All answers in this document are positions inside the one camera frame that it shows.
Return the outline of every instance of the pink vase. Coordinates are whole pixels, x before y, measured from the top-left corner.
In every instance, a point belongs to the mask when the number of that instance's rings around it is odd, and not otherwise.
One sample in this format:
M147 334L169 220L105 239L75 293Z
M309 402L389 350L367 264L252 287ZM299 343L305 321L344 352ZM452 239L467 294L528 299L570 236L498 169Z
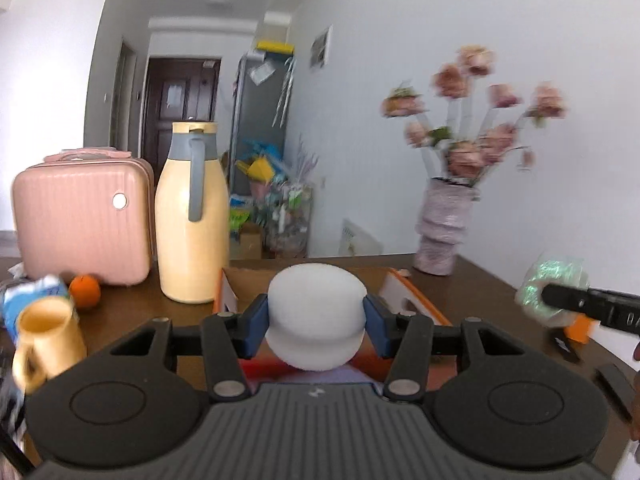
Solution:
M437 276L453 272L456 247L465 236L475 197L476 190L472 187L431 179L415 226L420 235L414 259L416 269Z

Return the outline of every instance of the suitcase handle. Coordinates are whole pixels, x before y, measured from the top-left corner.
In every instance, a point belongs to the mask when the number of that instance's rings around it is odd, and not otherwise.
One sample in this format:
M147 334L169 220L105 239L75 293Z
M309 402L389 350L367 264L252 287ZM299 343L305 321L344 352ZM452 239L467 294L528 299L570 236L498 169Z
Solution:
M131 158L131 152L118 152L116 150L102 150L100 148L78 148L64 153L47 155L45 162L58 162L60 160L71 160L73 158Z

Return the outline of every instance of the doorway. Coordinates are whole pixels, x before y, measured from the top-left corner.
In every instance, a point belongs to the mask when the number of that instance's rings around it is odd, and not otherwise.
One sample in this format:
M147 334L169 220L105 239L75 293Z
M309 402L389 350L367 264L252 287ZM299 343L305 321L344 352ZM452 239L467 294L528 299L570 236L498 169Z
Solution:
M137 57L135 51L122 42L113 85L109 145L124 152L129 147L129 117L133 99L133 79L136 75Z
M169 155L172 123L214 120L219 76L219 59L149 59L142 158L154 169L156 183Z

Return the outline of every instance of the artificial flower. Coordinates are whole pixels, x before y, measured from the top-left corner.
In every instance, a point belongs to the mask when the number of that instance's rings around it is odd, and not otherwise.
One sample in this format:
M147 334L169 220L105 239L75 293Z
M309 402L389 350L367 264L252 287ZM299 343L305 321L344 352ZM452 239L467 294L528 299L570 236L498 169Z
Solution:
M493 71L494 53L486 47L465 45L458 52L458 62L468 74L485 76Z
M506 83L489 86L489 96L494 108L511 108L522 102L513 92L511 85Z
M436 87L440 97L460 99L468 95L468 85L465 77L454 63L447 63L433 76L433 86Z
M413 148L420 148L427 138L428 132L424 126L417 121L407 123L404 128L404 138L406 143Z
M513 146L517 130L511 123L501 124L487 131L478 139L482 158L487 165L502 161L504 154Z
M441 126L434 130L431 130L428 133L430 146L432 148L436 148L438 144L440 144L443 140L449 140L451 135L451 130L448 126Z
M535 118L563 118L566 113L564 99L560 91L551 83L542 83L534 94L535 104L529 115Z
M480 149L469 140L456 142L447 153L447 168L452 176L477 178L484 167Z
M424 113L424 103L411 86L394 88L391 95L382 101L382 114L385 117L407 117L421 113Z

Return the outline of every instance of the yellow thermos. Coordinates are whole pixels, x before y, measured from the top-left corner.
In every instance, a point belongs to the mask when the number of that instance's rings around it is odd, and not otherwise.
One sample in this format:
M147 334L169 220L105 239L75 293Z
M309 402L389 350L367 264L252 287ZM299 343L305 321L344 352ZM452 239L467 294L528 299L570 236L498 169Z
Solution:
M216 131L216 123L174 123L156 190L160 287L181 303L214 301L229 260L229 194Z

